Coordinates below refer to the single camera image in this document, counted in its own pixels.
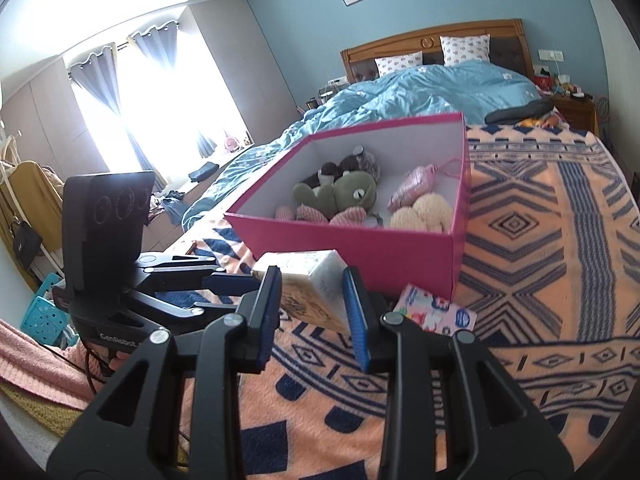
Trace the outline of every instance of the beige plush toy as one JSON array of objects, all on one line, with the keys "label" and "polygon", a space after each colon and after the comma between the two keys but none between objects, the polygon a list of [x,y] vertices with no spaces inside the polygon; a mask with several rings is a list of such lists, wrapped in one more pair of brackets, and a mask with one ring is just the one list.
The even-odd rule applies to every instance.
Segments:
[{"label": "beige plush toy", "polygon": [[389,222],[392,229],[448,233],[453,222],[453,210],[442,195],[427,193],[411,207],[401,207]]}]

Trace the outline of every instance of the power outlet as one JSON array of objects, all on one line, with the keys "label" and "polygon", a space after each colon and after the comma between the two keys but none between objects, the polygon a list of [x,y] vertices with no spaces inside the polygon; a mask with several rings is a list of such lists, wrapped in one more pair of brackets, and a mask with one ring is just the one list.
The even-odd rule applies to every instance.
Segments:
[{"label": "power outlet", "polygon": [[562,53],[562,50],[550,50],[549,58],[551,61],[564,61],[564,54]]},{"label": "power outlet", "polygon": [[540,61],[564,61],[564,54],[561,50],[539,50]]},{"label": "power outlet", "polygon": [[349,78],[343,75],[342,77],[337,77],[336,79],[330,79],[328,81],[329,86],[338,86],[338,85],[346,85],[349,83]]}]

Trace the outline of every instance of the wooden headboard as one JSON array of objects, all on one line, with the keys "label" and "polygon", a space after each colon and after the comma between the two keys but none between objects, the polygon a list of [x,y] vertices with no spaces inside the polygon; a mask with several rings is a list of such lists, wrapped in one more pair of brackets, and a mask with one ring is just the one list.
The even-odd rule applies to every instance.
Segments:
[{"label": "wooden headboard", "polygon": [[533,64],[522,20],[490,20],[423,28],[348,48],[340,56],[349,81],[357,83],[378,77],[377,57],[399,56],[421,50],[424,64],[444,64],[440,36],[481,34],[491,35],[489,58],[492,63],[521,73],[533,81]]}]

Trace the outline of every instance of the red box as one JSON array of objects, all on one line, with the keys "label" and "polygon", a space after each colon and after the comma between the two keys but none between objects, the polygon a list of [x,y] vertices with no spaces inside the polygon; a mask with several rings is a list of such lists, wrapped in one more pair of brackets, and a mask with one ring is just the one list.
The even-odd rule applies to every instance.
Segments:
[{"label": "red box", "polygon": [[[434,192],[454,209],[449,234],[347,227],[281,221],[281,205],[295,207],[293,185],[329,160],[339,162],[364,146],[382,170],[373,212],[390,217],[386,204],[406,174],[417,166],[442,164],[453,158],[448,173],[436,174]],[[357,266],[369,290],[398,297],[407,283],[451,300],[464,251],[470,165],[462,114],[415,117],[361,124],[306,137],[284,153],[228,209],[225,218],[259,258],[266,252],[336,249],[347,264]]]},{"label": "red box", "polygon": [[549,92],[554,86],[554,80],[548,75],[535,75],[533,79],[541,90]]}]

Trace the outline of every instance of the stuffed toy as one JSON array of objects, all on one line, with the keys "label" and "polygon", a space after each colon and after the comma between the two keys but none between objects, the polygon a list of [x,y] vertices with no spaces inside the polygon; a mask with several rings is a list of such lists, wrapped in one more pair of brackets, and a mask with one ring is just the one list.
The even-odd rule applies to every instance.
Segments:
[{"label": "stuffed toy", "polygon": [[350,207],[360,206],[366,211],[376,202],[376,181],[369,173],[353,171],[344,174],[334,184],[312,189],[303,182],[293,187],[293,199],[318,209],[327,219]]},{"label": "stuffed toy", "polygon": [[410,207],[414,202],[427,193],[433,191],[433,186],[436,179],[436,174],[441,172],[446,176],[452,178],[460,178],[460,174],[448,173],[444,171],[444,167],[450,162],[460,160],[460,158],[452,158],[444,164],[434,166],[429,164],[428,166],[418,166],[413,171],[407,174],[406,179],[402,181],[402,184],[393,193],[386,208],[393,212],[401,207]]},{"label": "stuffed toy", "polygon": [[313,175],[308,176],[302,182],[307,184],[311,189],[324,186],[324,184],[336,182],[345,172],[364,171],[369,173],[376,184],[380,180],[380,165],[376,162],[376,158],[362,146],[356,146],[353,149],[353,155],[347,155],[340,164],[334,162],[326,162]]},{"label": "stuffed toy", "polygon": [[380,165],[376,162],[376,158],[362,146],[356,146],[353,149],[353,155],[358,161],[359,170],[369,173],[377,184],[380,181]]},{"label": "stuffed toy", "polygon": [[448,233],[453,222],[453,209],[442,195],[427,193],[411,207],[401,207],[389,221],[391,229]]},{"label": "stuffed toy", "polygon": [[334,183],[343,176],[345,171],[357,171],[359,169],[360,167],[356,156],[348,155],[340,161],[340,164],[335,164],[334,162],[324,163],[320,170],[308,176],[302,183],[307,184],[313,189],[318,186],[324,186],[324,184]]},{"label": "stuffed toy", "polygon": [[296,212],[288,205],[281,205],[276,209],[276,220],[295,220]]},{"label": "stuffed toy", "polygon": [[[338,215],[338,223],[360,222],[360,219],[364,222],[367,211],[376,203],[376,181],[369,173],[353,171],[344,174],[334,184],[320,186],[318,190],[311,189],[302,182],[296,184],[293,187],[293,198],[304,206],[296,212],[296,217],[300,220],[318,221],[318,215],[310,212],[313,209],[327,222]],[[355,212],[351,210],[354,208],[359,209]],[[281,219],[289,219],[284,218],[285,210],[282,207],[276,212],[277,218],[278,215]]]}]

